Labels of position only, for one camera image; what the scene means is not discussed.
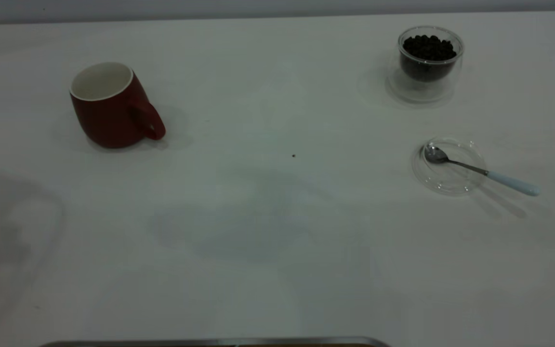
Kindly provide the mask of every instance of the clear glass dish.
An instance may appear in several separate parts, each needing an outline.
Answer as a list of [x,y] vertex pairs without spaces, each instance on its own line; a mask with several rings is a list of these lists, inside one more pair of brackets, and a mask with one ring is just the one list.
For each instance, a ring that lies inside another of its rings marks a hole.
[[460,140],[453,136],[436,137],[421,144],[411,160],[414,175],[425,187],[441,194],[459,196],[470,193],[485,179],[483,175],[458,165],[429,163],[425,160],[423,151],[427,145],[442,149],[451,160],[487,169],[485,160],[474,142]]
[[[404,48],[410,37],[427,35],[447,40],[456,56],[444,61],[415,57]],[[394,92],[404,99],[416,102],[437,101],[453,92],[462,69],[464,43],[453,31],[432,26],[410,28],[399,35],[397,47],[388,69],[388,81]]]

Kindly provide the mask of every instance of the mug handle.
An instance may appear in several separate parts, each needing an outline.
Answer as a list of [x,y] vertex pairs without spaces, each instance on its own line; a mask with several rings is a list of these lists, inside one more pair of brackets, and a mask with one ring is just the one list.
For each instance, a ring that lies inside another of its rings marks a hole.
[[156,108],[151,105],[148,101],[144,101],[141,99],[131,99],[130,106],[136,108],[143,114],[149,123],[154,127],[153,129],[145,127],[143,129],[143,134],[146,137],[150,138],[151,140],[160,140],[166,134],[166,128],[164,127],[164,123],[162,123],[160,115]]

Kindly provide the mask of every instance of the glass saucer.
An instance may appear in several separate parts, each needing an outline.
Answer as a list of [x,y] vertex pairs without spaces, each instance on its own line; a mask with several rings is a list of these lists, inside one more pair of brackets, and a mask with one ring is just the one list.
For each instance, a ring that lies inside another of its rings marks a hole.
[[417,179],[429,189],[445,195],[465,195],[476,189],[484,176],[454,164],[432,164],[425,160],[424,148],[434,145],[442,149],[451,160],[460,161],[486,170],[485,160],[472,141],[452,136],[436,137],[417,149],[412,156],[412,170]]
[[391,92],[406,101],[414,101],[415,103],[438,101],[453,91],[453,86],[447,79],[434,82],[419,82],[408,77],[399,68],[389,75],[388,81]]

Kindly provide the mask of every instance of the mug rim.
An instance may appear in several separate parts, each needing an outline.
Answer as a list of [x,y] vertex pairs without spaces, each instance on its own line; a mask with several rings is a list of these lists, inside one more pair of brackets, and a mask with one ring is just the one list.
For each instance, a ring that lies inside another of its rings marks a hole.
[[[414,55],[411,55],[410,53],[408,53],[406,51],[406,49],[404,49],[403,42],[402,42],[402,39],[408,34],[408,32],[412,31],[414,29],[434,29],[434,30],[438,30],[438,31],[444,31],[445,33],[449,34],[457,42],[460,43],[460,51],[457,52],[457,55],[455,57],[453,57],[451,59],[444,60],[444,61],[429,61],[429,60],[426,60],[426,59],[421,59],[421,58],[415,57]],[[453,31],[451,31],[449,29],[445,29],[445,28],[442,28],[442,27],[436,27],[436,26],[416,26],[416,27],[406,29],[397,38],[397,47],[399,49],[399,52],[401,52],[406,57],[408,57],[408,58],[410,58],[414,61],[420,62],[422,64],[427,64],[427,65],[445,65],[445,64],[451,64],[452,62],[456,62],[459,58],[461,58],[461,56],[464,53],[464,49],[465,49],[464,41],[462,41],[462,38],[460,36],[458,36],[458,34],[454,33]]]
[[[96,99],[87,99],[85,97],[79,97],[78,95],[76,95],[73,91],[72,91],[72,86],[74,86],[74,83],[77,81],[77,78],[81,75],[81,73],[85,72],[86,70],[89,70],[90,68],[95,68],[96,66],[100,66],[100,65],[119,65],[119,66],[124,66],[126,67],[129,71],[130,71],[130,79],[128,80],[128,82],[126,83],[125,86],[123,86],[123,88],[121,88],[121,90],[112,93],[111,95],[105,96],[105,97],[98,97]],[[106,100],[106,99],[110,99],[111,97],[117,96],[119,94],[121,94],[124,90],[126,90],[126,88],[128,88],[128,86],[130,86],[130,84],[132,84],[132,81],[134,79],[134,70],[132,70],[132,68],[130,68],[130,66],[127,66],[124,63],[120,63],[120,62],[101,62],[98,64],[94,64],[92,66],[88,66],[86,68],[84,68],[83,70],[80,70],[74,77],[74,79],[72,80],[72,83],[70,84],[70,95],[73,96],[75,99],[81,100],[81,101],[88,101],[88,102],[92,102],[92,101],[102,101],[102,100]]]

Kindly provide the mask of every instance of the white spoon handle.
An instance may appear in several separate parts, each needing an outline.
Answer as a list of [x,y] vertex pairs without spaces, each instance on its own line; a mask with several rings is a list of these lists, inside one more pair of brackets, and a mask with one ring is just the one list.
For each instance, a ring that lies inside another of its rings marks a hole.
[[538,196],[539,194],[541,194],[541,189],[539,189],[539,187],[535,185],[527,184],[526,182],[517,180],[515,178],[501,175],[498,172],[489,171],[487,173],[487,178],[489,178],[490,180],[494,180],[499,184],[506,185],[507,187],[511,187],[526,195]]

